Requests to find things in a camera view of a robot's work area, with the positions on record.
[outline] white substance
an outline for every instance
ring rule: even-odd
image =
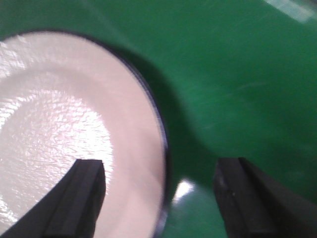
[[[164,186],[163,139],[135,76],[96,44],[62,33],[0,43],[0,234],[76,159],[100,159],[96,238],[149,238]]]

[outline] green surface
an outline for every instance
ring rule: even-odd
[[[313,3],[0,0],[1,38],[43,28],[111,45],[149,83],[169,135],[172,193],[181,179],[195,185],[172,203],[164,238],[226,237],[211,189],[218,157],[244,156],[317,202]]]

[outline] glossy white surface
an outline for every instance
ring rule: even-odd
[[[163,199],[159,120],[137,78],[104,48],[40,32],[0,44],[0,234],[75,159],[101,159],[96,238],[152,236]]]

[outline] green table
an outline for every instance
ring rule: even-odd
[[[164,238],[224,238],[211,188],[244,156],[317,202],[317,5],[297,0],[0,0],[0,37],[61,29],[97,38],[149,83],[177,185]]]

